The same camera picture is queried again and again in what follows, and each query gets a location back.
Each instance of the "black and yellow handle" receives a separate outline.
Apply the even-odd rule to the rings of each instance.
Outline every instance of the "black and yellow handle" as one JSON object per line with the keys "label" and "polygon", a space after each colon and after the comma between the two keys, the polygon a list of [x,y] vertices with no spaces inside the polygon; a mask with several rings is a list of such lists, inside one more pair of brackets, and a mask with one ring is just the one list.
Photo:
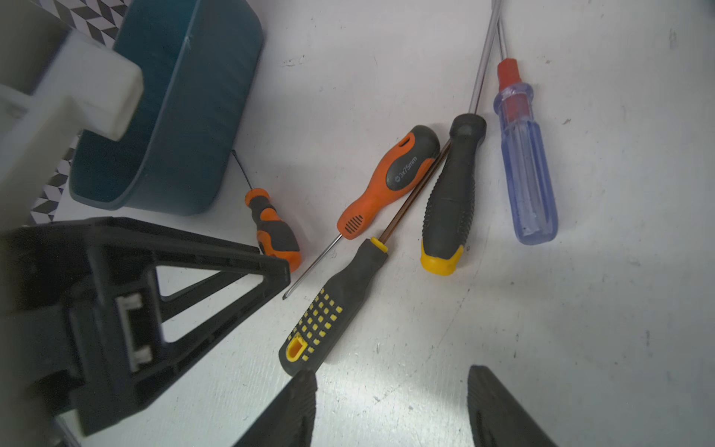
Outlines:
{"label": "black and yellow handle", "polygon": [[368,286],[388,258],[379,240],[365,240],[345,269],[317,294],[278,351],[286,373],[316,371],[365,302]]}
{"label": "black and yellow handle", "polygon": [[293,230],[285,223],[270,204],[266,190],[256,188],[246,194],[246,205],[251,209],[256,222],[258,245],[266,256],[275,256],[288,261],[290,271],[300,266],[300,248]]}
{"label": "black and yellow handle", "polygon": [[473,113],[452,122],[452,146],[427,201],[422,227],[420,261],[428,272],[451,275],[464,253],[474,216],[474,156],[486,130],[484,118]]}

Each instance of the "screwdriver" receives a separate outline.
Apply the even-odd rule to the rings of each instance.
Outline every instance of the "screwdriver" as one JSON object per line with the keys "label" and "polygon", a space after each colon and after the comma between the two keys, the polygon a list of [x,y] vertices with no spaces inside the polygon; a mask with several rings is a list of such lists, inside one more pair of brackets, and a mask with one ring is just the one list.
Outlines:
{"label": "screwdriver", "polygon": [[495,0],[469,104],[470,113],[459,115],[452,122],[449,132],[452,148],[425,208],[420,263],[436,275],[454,273],[472,227],[474,157],[487,131],[486,121],[476,112],[500,10],[501,0]]}
{"label": "screwdriver", "polygon": [[556,202],[551,189],[541,128],[534,121],[531,85],[521,81],[516,59],[509,58],[499,24],[502,61],[497,66],[499,94],[494,112],[501,125],[501,153],[504,157],[511,217],[519,242],[537,245],[548,242],[558,232]]}
{"label": "screwdriver", "polygon": [[432,129],[418,125],[410,130],[380,160],[363,195],[345,208],[337,220],[337,237],[286,291],[283,299],[293,293],[340,239],[351,240],[361,235],[382,208],[411,191],[422,180],[439,151],[440,141]]}
{"label": "screwdriver", "polygon": [[385,243],[442,164],[449,146],[448,142],[442,148],[380,238],[366,239],[350,264],[333,275],[310,303],[278,350],[280,365],[286,373],[294,375],[300,370],[317,371],[320,367],[363,306],[370,282],[388,258]]}
{"label": "screwdriver", "polygon": [[248,180],[246,171],[244,171],[241,162],[238,160],[236,151],[232,150],[231,153],[236,159],[238,167],[241,168],[243,176],[246,177],[248,187],[251,189],[246,194],[245,202],[246,206],[251,209],[253,222],[256,222],[258,246],[264,255],[285,259],[288,261],[290,271],[296,271],[302,259],[300,257],[300,247],[298,247],[298,241],[295,239],[293,230],[278,217],[278,213],[270,203],[268,192],[261,188],[254,189],[251,186],[251,181]]}

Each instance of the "orange handle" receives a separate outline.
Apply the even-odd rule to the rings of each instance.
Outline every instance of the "orange handle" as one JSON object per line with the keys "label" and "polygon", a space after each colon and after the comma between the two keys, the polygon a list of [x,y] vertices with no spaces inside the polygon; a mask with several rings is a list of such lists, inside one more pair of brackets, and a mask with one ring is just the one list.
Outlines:
{"label": "orange handle", "polygon": [[337,231],[355,239],[373,222],[380,210],[411,191],[439,155],[437,135],[426,126],[415,126],[380,160],[368,188],[340,216]]}
{"label": "orange handle", "polygon": [[256,188],[246,194],[246,205],[256,222],[256,237],[263,254],[288,261],[290,271],[300,266],[302,258],[293,230],[278,216],[266,190]]}

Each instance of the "teal plastic bin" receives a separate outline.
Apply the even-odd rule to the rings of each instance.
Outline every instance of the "teal plastic bin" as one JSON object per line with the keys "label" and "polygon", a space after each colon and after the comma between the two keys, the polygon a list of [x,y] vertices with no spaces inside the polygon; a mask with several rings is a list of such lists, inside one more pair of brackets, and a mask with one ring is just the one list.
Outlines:
{"label": "teal plastic bin", "polygon": [[118,142],[85,131],[69,176],[76,201],[192,215],[216,197],[263,43],[245,0],[134,0],[114,50],[144,95]]}

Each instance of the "black plastic bracket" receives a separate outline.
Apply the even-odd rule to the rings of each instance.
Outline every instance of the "black plastic bracket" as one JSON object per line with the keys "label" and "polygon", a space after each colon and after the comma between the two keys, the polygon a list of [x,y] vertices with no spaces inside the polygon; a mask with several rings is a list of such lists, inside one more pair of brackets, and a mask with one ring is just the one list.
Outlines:
{"label": "black plastic bracket", "polygon": [[[0,243],[14,291],[2,319],[25,347],[3,368],[52,413],[76,408],[87,435],[146,408],[290,284],[288,262],[256,247],[128,218],[25,227]],[[219,272],[162,297],[158,265]],[[162,322],[249,274],[263,281],[165,341]]]}

